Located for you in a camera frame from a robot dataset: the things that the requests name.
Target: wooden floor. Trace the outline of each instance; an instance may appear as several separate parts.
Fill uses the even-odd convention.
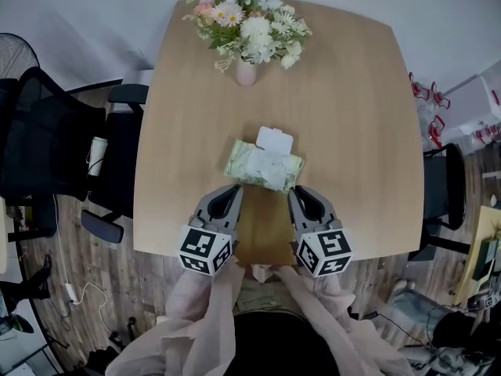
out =
[[[77,98],[95,107],[107,107],[108,89],[83,92]],[[470,243],[474,228],[474,218],[481,204],[488,204],[491,193],[500,191],[495,180],[482,182],[481,173],[501,170],[499,155],[488,147],[466,158],[467,170],[467,217],[456,232],[444,233],[444,237]],[[105,243],[88,233],[81,226],[82,208],[92,212],[103,210],[88,201],[83,204],[72,197],[58,197],[59,230],[63,255],[67,264],[70,282],[80,296],[82,288],[89,281],[100,286],[108,295],[103,307],[103,318],[108,327],[117,331],[126,341],[128,318],[137,319],[137,334],[141,334],[155,324],[157,316],[164,314],[164,303],[181,269],[177,260],[159,255],[134,251],[132,243],[132,220],[121,218],[124,239],[119,245]],[[66,277],[59,256],[57,235],[50,239],[25,241],[29,251],[23,257],[27,275],[36,272],[45,253],[52,255],[54,268],[49,281],[52,301],[65,315],[68,300],[64,287]],[[411,335],[426,340],[426,331],[418,327],[401,313],[389,308],[387,301],[393,284],[399,278],[416,281],[416,289],[445,305],[452,303],[452,293],[460,280],[465,256],[442,249],[437,250],[433,262],[407,262],[407,255],[353,262],[341,277],[344,288],[354,291],[357,299],[354,312],[370,313],[377,310],[390,317]],[[70,331],[60,322],[60,318],[49,300],[35,301],[39,316],[51,335],[70,345],[68,350],[56,347],[63,364],[68,369],[79,362],[85,363],[91,350],[109,345],[108,332],[99,320],[98,308],[105,302],[104,295],[89,286],[80,306],[72,306],[71,315],[65,319]],[[400,347],[412,340],[396,326],[382,317],[374,320],[383,338]]]

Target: chair armrest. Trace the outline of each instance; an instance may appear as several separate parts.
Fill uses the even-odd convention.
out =
[[[110,213],[100,217],[88,210],[81,211],[81,224],[83,227],[102,240],[119,244],[124,236],[124,227],[115,224],[113,221],[119,218],[119,215]]]
[[[118,85],[111,89],[108,102],[145,104],[148,89],[148,86],[139,84]]]

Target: power adapter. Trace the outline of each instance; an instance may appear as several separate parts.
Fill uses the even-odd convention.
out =
[[[77,293],[75,292],[75,289],[73,288],[73,284],[65,283],[64,287],[66,287],[66,291],[68,293],[68,296],[70,297],[70,300],[73,303],[78,302]]]

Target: chair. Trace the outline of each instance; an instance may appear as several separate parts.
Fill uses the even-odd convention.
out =
[[[132,111],[112,112],[106,119],[108,147],[99,176],[93,178],[89,200],[111,213],[100,217],[88,210],[81,213],[84,228],[102,240],[119,244],[123,227],[114,223],[121,215],[132,218],[134,205],[135,162],[141,132],[142,108],[148,87],[119,85],[108,96],[111,103],[126,103]]]
[[[4,110],[10,93],[16,89],[17,80],[12,78],[0,79],[0,110]]]
[[[450,143],[424,153],[424,213],[419,251],[410,261],[432,260],[436,247],[468,253],[470,245],[438,237],[441,226],[461,227],[466,214],[466,177],[463,154]]]
[[[61,194],[84,201],[86,162],[103,134],[104,108],[66,94],[44,71],[28,69],[0,110],[0,196]]]
[[[56,233],[59,210],[54,195],[34,195],[31,199],[8,199],[5,204],[31,208],[30,229],[9,233],[9,242],[50,238]]]

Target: white cup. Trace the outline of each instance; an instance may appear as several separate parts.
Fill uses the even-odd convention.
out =
[[[88,162],[88,173],[97,177],[101,172],[101,164],[103,163],[104,154],[108,147],[108,141],[95,136],[92,139],[91,157]]]

